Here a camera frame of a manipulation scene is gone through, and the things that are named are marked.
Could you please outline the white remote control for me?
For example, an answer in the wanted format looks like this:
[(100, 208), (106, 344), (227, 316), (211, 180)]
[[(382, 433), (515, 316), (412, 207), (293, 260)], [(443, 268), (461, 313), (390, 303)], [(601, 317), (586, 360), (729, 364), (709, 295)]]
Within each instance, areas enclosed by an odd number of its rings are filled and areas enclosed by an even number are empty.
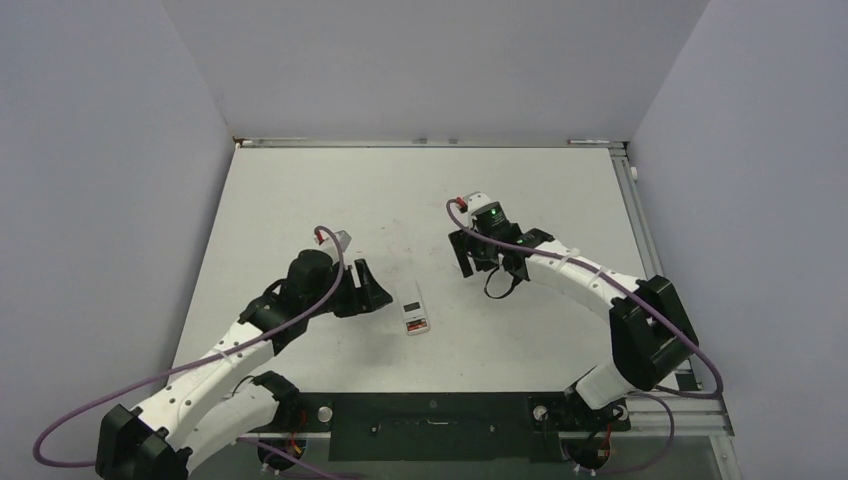
[[(413, 279), (402, 280), (396, 285), (396, 294), (406, 334), (409, 336), (415, 336), (427, 333), (430, 330), (431, 325), (419, 283)], [(429, 330), (410, 335), (407, 332), (406, 323), (415, 319), (425, 319), (429, 326)]]

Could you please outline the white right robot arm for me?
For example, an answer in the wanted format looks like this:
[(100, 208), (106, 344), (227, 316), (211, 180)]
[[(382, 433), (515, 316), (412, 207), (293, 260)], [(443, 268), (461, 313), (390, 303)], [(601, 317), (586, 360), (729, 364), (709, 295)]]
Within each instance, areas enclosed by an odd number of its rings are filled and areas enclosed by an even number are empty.
[(573, 425), (593, 426), (612, 403), (659, 388), (682, 363), (700, 355), (697, 336), (668, 279), (615, 273), (543, 230), (522, 230), (496, 201), (477, 206), (450, 199), (446, 211), (457, 227), (448, 238), (464, 277), (503, 272), (510, 278), (507, 295), (522, 283), (535, 283), (606, 321), (609, 360), (565, 391), (565, 414)]

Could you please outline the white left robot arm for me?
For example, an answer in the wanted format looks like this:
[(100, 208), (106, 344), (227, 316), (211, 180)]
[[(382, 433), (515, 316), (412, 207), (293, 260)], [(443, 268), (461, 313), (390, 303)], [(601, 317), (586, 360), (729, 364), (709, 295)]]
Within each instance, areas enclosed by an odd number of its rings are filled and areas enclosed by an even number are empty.
[(257, 374), (306, 332), (315, 316), (348, 318), (393, 301), (367, 262), (343, 266), (321, 250), (304, 250), (286, 277), (251, 300), (202, 365), (185, 371), (133, 408), (102, 419), (95, 472), (103, 479), (186, 479), (241, 435), (289, 428), (298, 389), (273, 371)]

